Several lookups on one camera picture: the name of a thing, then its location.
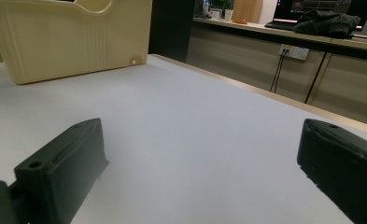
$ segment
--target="dark wall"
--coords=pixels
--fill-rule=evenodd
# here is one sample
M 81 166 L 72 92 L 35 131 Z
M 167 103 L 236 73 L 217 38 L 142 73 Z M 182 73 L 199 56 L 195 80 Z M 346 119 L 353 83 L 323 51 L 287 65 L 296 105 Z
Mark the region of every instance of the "dark wall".
M 195 0 L 153 0 L 148 53 L 186 62 Z

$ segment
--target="potted plant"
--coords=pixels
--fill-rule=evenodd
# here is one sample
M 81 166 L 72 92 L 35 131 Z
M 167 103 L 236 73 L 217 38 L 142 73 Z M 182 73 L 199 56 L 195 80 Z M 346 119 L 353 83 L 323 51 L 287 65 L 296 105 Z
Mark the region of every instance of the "potted plant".
M 233 10 L 233 0 L 211 0 L 211 8 L 221 9 L 222 17 L 225 17 L 226 9 Z

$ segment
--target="ribbed panel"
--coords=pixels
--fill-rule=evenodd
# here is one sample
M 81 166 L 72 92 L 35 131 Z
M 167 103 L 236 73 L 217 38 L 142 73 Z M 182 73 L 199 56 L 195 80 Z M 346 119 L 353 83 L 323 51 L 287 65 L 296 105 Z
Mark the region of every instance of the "ribbed panel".
M 88 18 L 86 33 L 87 70 L 106 69 L 106 26 L 98 18 Z

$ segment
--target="screw hole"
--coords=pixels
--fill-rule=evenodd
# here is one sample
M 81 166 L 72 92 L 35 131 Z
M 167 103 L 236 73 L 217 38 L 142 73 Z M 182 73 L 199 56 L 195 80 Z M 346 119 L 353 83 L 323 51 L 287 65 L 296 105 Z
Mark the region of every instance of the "screw hole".
M 35 161 L 35 162 L 32 162 L 30 165 L 29 165 L 29 168 L 31 169 L 35 169 L 37 167 L 39 167 L 41 165 L 41 162 L 40 161 Z

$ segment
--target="electrical outlet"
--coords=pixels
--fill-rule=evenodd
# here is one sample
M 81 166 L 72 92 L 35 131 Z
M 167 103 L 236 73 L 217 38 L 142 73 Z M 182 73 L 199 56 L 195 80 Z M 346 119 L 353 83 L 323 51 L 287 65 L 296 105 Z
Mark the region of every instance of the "electrical outlet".
M 283 50 L 287 50 L 288 52 L 285 53 L 285 57 L 295 58 L 299 60 L 305 60 L 306 56 L 308 55 L 309 49 L 294 47 L 292 45 L 281 45 L 279 50 L 279 55 L 282 55 Z
M 291 57 L 299 60 L 305 60 L 309 49 L 294 47 Z
M 285 57 L 292 57 L 294 46 L 292 45 L 281 45 L 281 49 L 279 50 L 279 55 L 283 53 L 283 50 L 287 50 L 288 52 L 285 54 Z

